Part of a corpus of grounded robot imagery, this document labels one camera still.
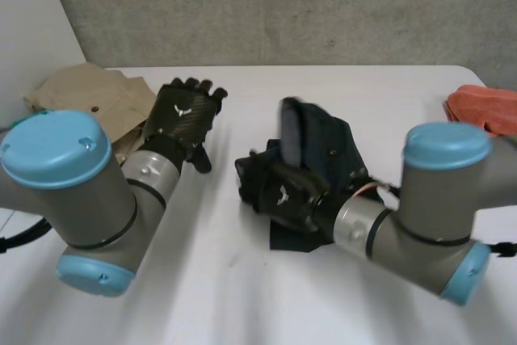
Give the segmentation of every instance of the khaki fabric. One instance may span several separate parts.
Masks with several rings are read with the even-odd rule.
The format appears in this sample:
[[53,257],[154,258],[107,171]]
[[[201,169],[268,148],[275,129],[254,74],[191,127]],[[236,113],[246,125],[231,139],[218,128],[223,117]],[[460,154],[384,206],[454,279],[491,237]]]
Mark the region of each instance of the khaki fabric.
[[155,99],[142,77],[126,78],[118,70],[88,62],[59,70],[25,97],[34,111],[77,109],[91,114],[113,143],[119,162],[141,145],[141,128]]

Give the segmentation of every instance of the carbon fiber glove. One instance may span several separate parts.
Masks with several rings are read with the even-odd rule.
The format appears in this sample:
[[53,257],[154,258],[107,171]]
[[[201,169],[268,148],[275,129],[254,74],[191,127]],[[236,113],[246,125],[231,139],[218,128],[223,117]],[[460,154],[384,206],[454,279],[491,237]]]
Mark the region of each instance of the carbon fiber glove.
[[189,78],[183,83],[175,78],[162,86],[143,129],[146,140],[166,136],[177,141],[185,150],[185,160],[200,173],[212,169],[203,142],[221,111],[222,99],[228,95],[222,88],[210,95],[212,85],[210,80]]
[[312,217],[330,189],[328,184],[309,170],[279,161],[275,154],[274,150],[251,152],[248,158],[235,161],[242,200],[289,229],[316,232]]

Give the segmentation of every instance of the red towel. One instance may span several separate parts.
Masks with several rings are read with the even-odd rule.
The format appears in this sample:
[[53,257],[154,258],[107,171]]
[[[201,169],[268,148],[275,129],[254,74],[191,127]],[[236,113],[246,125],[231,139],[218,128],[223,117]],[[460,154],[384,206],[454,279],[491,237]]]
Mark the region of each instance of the red towel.
[[517,92],[463,85],[445,103],[449,121],[477,125],[496,135],[517,134]]

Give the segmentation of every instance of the black ring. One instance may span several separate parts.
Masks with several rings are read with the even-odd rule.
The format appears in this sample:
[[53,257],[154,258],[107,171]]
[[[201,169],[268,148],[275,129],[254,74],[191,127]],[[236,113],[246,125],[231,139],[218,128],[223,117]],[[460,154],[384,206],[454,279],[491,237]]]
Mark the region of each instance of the black ring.
[[145,191],[147,191],[150,195],[152,195],[154,198],[156,198],[158,200],[158,202],[162,205],[163,210],[165,210],[165,208],[167,207],[167,202],[165,201],[163,196],[154,187],[151,187],[147,183],[143,183],[141,181],[138,181],[138,180],[132,179],[132,178],[128,178],[127,181],[130,185],[139,187],[140,189],[144,189]]
[[411,232],[396,217],[394,217],[393,220],[402,232],[404,232],[417,242],[423,242],[424,244],[429,244],[431,246],[463,246],[465,243],[470,241],[470,234],[465,236],[464,238],[457,238],[456,240],[435,240],[434,238],[426,238],[424,236]]
[[97,250],[98,248],[107,246],[108,244],[111,244],[118,238],[121,238],[132,227],[135,220],[137,219],[137,214],[138,214],[137,198],[135,196],[133,196],[133,198],[135,200],[135,210],[133,210],[132,216],[129,219],[129,222],[126,224],[126,226],[124,228],[122,228],[122,230],[120,232],[114,234],[107,240],[103,240],[101,242],[96,242],[95,244],[90,244],[88,246],[78,246],[77,244],[70,244],[70,243],[68,243],[68,245],[71,246],[72,248],[75,248],[76,250]]
[[373,240],[375,239],[377,230],[379,230],[380,224],[382,224],[382,221],[384,221],[385,218],[391,212],[392,212],[391,209],[383,210],[382,212],[379,213],[379,216],[377,216],[377,218],[375,219],[375,221],[372,224],[370,233],[368,234],[368,237],[366,238],[366,257],[369,259],[372,257]]

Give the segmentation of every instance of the white logo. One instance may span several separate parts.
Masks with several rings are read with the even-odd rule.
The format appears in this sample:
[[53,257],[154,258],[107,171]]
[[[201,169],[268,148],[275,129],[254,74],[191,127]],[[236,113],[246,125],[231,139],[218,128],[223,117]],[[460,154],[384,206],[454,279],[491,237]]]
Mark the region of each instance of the white logo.
[[174,106],[174,109],[176,110],[176,112],[178,113],[178,116],[181,117],[183,115],[188,115],[189,113],[192,112],[192,108],[189,108],[189,109],[186,109],[185,111],[182,111],[181,109],[178,108],[177,105]]
[[287,201],[287,200],[289,199],[289,194],[288,194],[288,193],[287,193],[287,191],[285,190],[284,185],[282,185],[282,186],[280,187],[280,193],[282,194],[282,198],[280,198],[280,199],[278,200],[278,202],[276,203],[276,206],[283,204],[285,201]]

